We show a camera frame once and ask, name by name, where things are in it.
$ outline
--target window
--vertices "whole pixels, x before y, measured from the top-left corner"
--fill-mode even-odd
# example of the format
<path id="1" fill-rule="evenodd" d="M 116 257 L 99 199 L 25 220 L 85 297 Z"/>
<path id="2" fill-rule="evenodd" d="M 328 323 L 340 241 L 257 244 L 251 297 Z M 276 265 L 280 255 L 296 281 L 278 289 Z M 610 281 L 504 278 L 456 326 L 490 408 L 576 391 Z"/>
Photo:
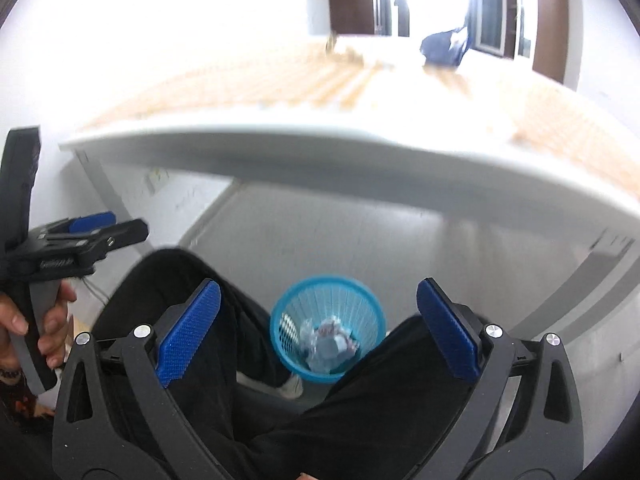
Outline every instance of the window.
<path id="1" fill-rule="evenodd" d="M 506 22 L 507 0 L 478 0 L 474 46 L 478 50 L 504 56 Z"/>

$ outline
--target silver screw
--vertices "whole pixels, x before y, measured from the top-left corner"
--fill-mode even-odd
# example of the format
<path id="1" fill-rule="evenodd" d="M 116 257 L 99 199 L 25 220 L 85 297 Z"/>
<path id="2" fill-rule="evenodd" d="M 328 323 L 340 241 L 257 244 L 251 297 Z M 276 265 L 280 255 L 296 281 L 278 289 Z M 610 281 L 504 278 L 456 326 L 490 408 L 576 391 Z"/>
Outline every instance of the silver screw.
<path id="1" fill-rule="evenodd" d="M 545 339 L 551 346 L 558 346 L 560 344 L 560 338 L 556 334 L 547 334 Z"/>
<path id="2" fill-rule="evenodd" d="M 91 339 L 91 335 L 88 332 L 79 333 L 76 336 L 76 343 L 79 345 L 86 345 Z"/>
<path id="3" fill-rule="evenodd" d="M 502 337 L 502 329 L 497 325 L 488 325 L 484 329 L 484 331 L 489 337 L 493 337 L 496 339 L 498 339 L 499 337 Z"/>
<path id="4" fill-rule="evenodd" d="M 151 327 L 149 325 L 139 325 L 133 331 L 133 335 L 142 339 L 143 337 L 151 334 Z"/>

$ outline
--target fingernail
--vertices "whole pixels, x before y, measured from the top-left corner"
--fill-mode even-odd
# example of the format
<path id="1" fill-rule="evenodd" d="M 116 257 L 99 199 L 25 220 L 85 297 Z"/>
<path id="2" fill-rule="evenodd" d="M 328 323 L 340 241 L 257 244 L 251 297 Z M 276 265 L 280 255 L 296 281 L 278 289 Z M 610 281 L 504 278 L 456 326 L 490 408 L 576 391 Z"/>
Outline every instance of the fingernail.
<path id="1" fill-rule="evenodd" d="M 49 368 L 52 368 L 52 369 L 60 366 L 60 358 L 50 357 L 49 359 L 47 359 L 47 366 L 49 366 Z"/>
<path id="2" fill-rule="evenodd" d="M 58 329 L 58 322 L 55 319 L 50 320 L 49 322 L 47 322 L 47 324 L 44 326 L 44 330 L 47 334 L 53 334 L 56 333 L 56 330 Z"/>
<path id="3" fill-rule="evenodd" d="M 29 323 L 27 323 L 27 320 L 24 319 L 20 314 L 16 314 L 11 323 L 16 331 L 21 335 L 25 335 L 29 330 Z"/>

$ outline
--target wall outlet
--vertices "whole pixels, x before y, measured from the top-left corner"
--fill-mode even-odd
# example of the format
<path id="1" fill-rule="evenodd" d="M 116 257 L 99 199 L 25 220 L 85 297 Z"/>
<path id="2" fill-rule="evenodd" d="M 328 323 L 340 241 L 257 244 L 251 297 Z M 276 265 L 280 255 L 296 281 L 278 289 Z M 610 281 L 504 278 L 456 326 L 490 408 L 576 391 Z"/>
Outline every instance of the wall outlet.
<path id="1" fill-rule="evenodd" d="M 170 176 L 167 170 L 163 168 L 152 168 L 145 175 L 145 184 L 149 190 L 149 196 L 155 195 L 169 182 Z"/>

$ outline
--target blue trash bin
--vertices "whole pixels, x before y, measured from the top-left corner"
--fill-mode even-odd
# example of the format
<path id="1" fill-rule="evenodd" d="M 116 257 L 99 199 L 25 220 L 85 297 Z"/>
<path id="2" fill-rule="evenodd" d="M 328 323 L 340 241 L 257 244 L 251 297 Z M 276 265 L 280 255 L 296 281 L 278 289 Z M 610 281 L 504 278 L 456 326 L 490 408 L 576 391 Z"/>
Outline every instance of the blue trash bin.
<path id="1" fill-rule="evenodd" d="M 353 366 L 386 335 L 382 307 L 362 283 L 343 276 L 313 276 L 293 285 L 276 303 L 271 313 L 271 341 L 282 363 L 304 380 L 335 383 L 346 370 L 319 374 L 309 370 L 306 354 L 300 349 L 300 325 L 310 319 L 315 329 L 336 316 L 360 345 Z"/>

